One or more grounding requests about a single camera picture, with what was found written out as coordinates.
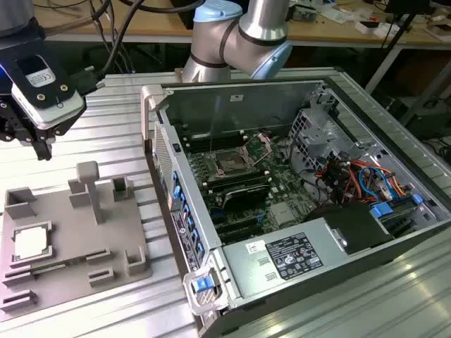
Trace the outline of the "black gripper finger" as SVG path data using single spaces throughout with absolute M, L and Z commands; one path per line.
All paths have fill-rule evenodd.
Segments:
M 32 147 L 35 150 L 38 161 L 50 161 L 52 158 L 52 138 L 46 138 L 45 136 L 36 136 L 36 140 L 32 142 Z

